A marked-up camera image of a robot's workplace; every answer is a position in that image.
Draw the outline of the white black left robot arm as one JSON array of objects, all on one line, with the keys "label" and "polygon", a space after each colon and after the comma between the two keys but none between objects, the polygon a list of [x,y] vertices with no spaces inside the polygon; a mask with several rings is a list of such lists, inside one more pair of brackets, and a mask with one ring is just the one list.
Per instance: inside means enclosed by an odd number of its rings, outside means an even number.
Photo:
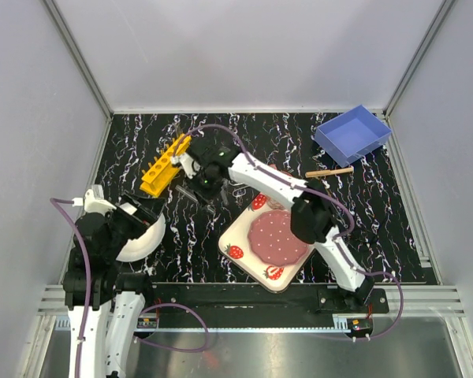
[{"label": "white black left robot arm", "polygon": [[149,256],[166,231],[163,198],[129,193],[117,205],[93,185],[69,200],[83,208],[62,281],[70,323],[71,377],[124,377],[140,312],[155,300],[145,273],[120,273],[120,262]]}]

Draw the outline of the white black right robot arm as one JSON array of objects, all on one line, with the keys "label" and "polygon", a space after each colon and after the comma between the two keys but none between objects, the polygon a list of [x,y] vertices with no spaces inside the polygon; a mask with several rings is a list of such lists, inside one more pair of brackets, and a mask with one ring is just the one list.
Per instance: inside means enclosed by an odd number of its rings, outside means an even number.
[{"label": "white black right robot arm", "polygon": [[190,188],[203,200],[213,198],[224,180],[247,185],[280,203],[291,213],[295,237],[312,245],[334,274],[346,309],[359,312],[371,301],[374,280],[355,260],[342,238],[334,208],[345,210],[317,183],[288,176],[237,146],[193,143],[170,158],[184,170]]}]

